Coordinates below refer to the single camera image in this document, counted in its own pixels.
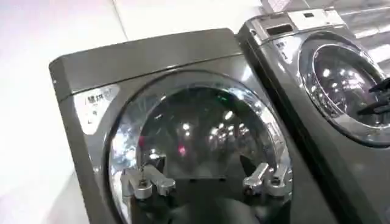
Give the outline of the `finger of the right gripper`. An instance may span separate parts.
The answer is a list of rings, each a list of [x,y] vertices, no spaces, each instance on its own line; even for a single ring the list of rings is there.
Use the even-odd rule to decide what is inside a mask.
[[[369,89],[370,93],[380,92],[380,91],[388,91],[389,90],[389,84],[390,84],[390,78],[383,79],[380,83],[374,85],[372,88]]]
[[[370,114],[384,114],[389,112],[389,101],[383,100],[379,102],[372,103],[360,110],[356,113],[358,115],[370,115]]]

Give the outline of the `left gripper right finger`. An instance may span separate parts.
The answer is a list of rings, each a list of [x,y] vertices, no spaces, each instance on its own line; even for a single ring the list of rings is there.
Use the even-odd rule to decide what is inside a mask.
[[[247,195],[267,194],[271,197],[285,197],[291,194],[293,179],[290,164],[279,164],[276,168],[268,163],[255,166],[244,155],[241,155],[239,160],[246,174],[243,189]]]

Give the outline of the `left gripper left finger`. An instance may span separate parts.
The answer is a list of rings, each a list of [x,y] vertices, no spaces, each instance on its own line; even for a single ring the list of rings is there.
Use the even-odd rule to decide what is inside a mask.
[[[167,197],[176,189],[176,181],[164,175],[166,157],[152,158],[138,168],[125,168],[121,174],[122,197],[146,200],[153,194]]]

